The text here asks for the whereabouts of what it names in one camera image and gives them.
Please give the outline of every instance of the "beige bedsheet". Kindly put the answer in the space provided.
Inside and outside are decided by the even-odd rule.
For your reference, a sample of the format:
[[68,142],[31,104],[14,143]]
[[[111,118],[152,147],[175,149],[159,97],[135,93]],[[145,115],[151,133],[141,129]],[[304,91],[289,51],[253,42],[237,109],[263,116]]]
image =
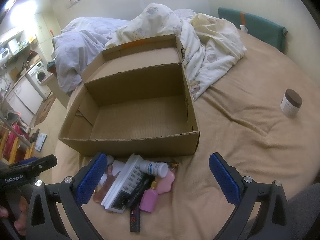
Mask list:
[[[213,239],[234,208],[209,170],[213,152],[256,182],[280,180],[287,198],[312,183],[320,169],[320,90],[277,49],[242,32],[241,37],[247,54],[195,102],[199,147],[194,156],[175,159],[180,166],[173,190],[159,196],[152,214],[142,212],[141,233],[129,232],[128,210],[108,213],[92,200],[83,206],[104,239]],[[295,119],[279,106],[287,88],[303,99]],[[55,155],[53,182],[89,161],[60,141]]]

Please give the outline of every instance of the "brown jar lid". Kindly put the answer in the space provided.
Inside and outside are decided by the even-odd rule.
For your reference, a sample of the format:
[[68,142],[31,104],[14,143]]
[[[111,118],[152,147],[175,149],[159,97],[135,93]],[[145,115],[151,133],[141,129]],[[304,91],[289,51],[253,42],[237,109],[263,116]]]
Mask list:
[[298,95],[296,91],[292,89],[287,89],[284,95],[291,105],[295,107],[300,107],[302,105],[302,98]]

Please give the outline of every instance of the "floor mat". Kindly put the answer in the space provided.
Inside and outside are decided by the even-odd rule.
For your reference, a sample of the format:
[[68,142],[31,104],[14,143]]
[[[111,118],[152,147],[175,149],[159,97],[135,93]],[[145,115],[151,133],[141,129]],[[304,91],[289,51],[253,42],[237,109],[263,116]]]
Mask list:
[[44,102],[44,105],[42,106],[41,110],[39,111],[39,114],[37,116],[36,122],[34,124],[34,126],[42,123],[44,121],[44,119],[46,119],[51,106],[53,105],[54,101],[56,100],[56,97],[54,95],[49,96],[49,98],[47,98],[47,100]]

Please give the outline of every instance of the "white refrigerator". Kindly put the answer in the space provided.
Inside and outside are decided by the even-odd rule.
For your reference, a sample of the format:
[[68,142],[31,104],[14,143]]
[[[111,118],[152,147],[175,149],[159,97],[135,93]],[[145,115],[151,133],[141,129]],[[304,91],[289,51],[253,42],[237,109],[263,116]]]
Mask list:
[[20,118],[23,120],[23,122],[25,122],[27,125],[30,125],[34,115],[29,111],[28,108],[26,108],[18,96],[11,91],[6,97],[6,100],[14,111],[20,112]]
[[25,76],[21,78],[19,83],[13,88],[13,91],[33,114],[37,113],[43,98]]

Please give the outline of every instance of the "metal screw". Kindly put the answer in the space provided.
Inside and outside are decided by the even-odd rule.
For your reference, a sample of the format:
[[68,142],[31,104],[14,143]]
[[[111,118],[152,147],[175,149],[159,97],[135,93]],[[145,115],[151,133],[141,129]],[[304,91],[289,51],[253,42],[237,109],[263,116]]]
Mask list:
[[280,186],[282,185],[279,180],[275,180],[275,184],[276,184],[278,187],[280,187]]
[[37,180],[36,183],[35,183],[35,185],[36,185],[37,187],[41,186],[41,184],[42,184],[42,180]]
[[252,182],[252,178],[249,177],[249,176],[245,176],[245,177],[244,177],[244,181],[245,181],[245,182],[248,182],[248,183],[251,183],[251,182]]
[[72,177],[66,177],[65,179],[64,179],[64,182],[65,183],[70,183],[71,181],[72,181]]

